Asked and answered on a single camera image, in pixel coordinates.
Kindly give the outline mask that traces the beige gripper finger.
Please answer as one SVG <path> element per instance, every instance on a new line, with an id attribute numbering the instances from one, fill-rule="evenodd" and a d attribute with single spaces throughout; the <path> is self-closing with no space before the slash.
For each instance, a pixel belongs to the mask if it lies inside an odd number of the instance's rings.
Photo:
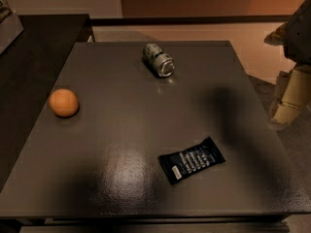
<path id="1" fill-rule="evenodd" d="M 264 42 L 270 46 L 283 46 L 286 42 L 286 34 L 288 31 L 288 24 L 285 22 L 277 29 L 269 33 Z"/>
<path id="2" fill-rule="evenodd" d="M 269 111 L 271 126 L 289 126 L 311 102 L 311 66 L 295 64 L 290 72 L 279 73 Z"/>

